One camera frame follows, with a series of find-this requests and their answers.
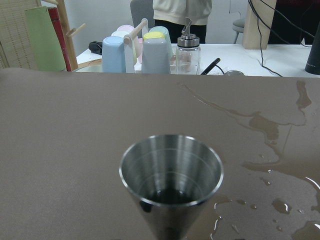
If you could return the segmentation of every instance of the gray stool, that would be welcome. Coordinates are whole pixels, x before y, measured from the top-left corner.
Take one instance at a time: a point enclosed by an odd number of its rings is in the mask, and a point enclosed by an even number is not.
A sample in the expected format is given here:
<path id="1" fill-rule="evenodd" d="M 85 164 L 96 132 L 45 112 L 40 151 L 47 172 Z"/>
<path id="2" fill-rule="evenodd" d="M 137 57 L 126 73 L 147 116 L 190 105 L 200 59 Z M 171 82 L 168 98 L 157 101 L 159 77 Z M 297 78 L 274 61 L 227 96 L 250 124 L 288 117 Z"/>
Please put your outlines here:
<path id="1" fill-rule="evenodd" d="M 244 19 L 244 18 L 240 18 L 240 19 L 237 19 L 237 20 L 233 21 L 232 29 L 234 31 L 236 31 L 236 36 L 235 36 L 233 44 L 236 44 L 238 36 L 239 36 L 239 33 L 242 33 L 242 34 L 244 33 L 245 21 L 246 21 L 246 19 Z"/>

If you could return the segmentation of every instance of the black cylinder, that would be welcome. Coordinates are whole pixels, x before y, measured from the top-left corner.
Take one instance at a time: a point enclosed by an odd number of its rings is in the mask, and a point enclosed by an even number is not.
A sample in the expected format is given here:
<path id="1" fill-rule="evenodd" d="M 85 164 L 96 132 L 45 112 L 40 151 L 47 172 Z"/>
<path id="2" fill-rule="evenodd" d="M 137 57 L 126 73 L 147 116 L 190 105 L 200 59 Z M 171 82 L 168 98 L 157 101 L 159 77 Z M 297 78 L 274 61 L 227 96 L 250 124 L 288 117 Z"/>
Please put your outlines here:
<path id="1" fill-rule="evenodd" d="M 320 75 L 320 23 L 313 40 L 305 70 L 310 74 Z"/>

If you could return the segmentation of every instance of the white desk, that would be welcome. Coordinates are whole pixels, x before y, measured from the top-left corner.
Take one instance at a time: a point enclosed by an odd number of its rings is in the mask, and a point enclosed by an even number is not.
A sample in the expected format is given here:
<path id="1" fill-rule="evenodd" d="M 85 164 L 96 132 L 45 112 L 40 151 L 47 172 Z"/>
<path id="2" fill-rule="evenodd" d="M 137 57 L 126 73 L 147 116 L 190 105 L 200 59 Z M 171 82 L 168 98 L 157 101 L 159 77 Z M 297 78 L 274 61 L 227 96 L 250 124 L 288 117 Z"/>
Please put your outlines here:
<path id="1" fill-rule="evenodd" d="M 263 64 L 278 72 L 284 77 L 320 78 L 320 75 L 310 74 L 305 71 L 305 66 L 311 48 L 302 45 L 268 45 L 262 50 Z M 78 64 L 101 59 L 102 56 L 91 53 L 89 49 L 77 57 Z M 267 69 L 262 68 L 260 50 L 244 49 L 241 44 L 202 44 L 201 45 L 201 70 L 204 70 L 213 60 L 220 58 L 219 67 L 223 71 L 237 70 L 247 76 L 276 76 Z M 134 66 L 136 71 L 141 70 L 141 64 Z M 209 73 L 221 74 L 215 67 Z"/>

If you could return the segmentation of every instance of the person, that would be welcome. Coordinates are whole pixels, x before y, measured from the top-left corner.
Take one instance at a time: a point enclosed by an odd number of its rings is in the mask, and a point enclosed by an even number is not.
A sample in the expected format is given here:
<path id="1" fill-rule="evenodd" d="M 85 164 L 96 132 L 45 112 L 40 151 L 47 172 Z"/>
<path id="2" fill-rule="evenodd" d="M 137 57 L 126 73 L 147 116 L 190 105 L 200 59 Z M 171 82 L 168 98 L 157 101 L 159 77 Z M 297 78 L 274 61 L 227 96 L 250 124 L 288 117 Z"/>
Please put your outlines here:
<path id="1" fill-rule="evenodd" d="M 282 13 L 293 24 L 316 35 L 320 22 L 320 0 L 277 0 L 275 9 Z M 280 14 L 274 12 L 271 29 L 290 44 L 300 44 L 304 38 L 307 45 L 313 43 L 313 37 L 288 23 Z M 274 33 L 270 32 L 269 44 L 285 44 Z"/>
<path id="2" fill-rule="evenodd" d="M 166 27 L 173 44 L 182 35 L 186 17 L 192 20 L 190 33 L 199 37 L 201 44 L 205 44 L 211 10 L 212 0 L 153 0 L 155 26 Z"/>

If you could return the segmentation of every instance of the cream sweatshirt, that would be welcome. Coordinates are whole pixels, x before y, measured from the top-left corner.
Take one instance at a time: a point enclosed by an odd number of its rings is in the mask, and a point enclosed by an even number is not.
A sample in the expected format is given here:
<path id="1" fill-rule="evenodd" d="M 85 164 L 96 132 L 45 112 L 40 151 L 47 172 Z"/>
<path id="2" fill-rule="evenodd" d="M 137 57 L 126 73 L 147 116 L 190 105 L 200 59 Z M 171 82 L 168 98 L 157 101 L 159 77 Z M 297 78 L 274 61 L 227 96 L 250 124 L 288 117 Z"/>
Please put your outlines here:
<path id="1" fill-rule="evenodd" d="M 206 25 L 212 0 L 153 0 L 154 19 L 185 25 L 186 17 L 192 25 Z"/>

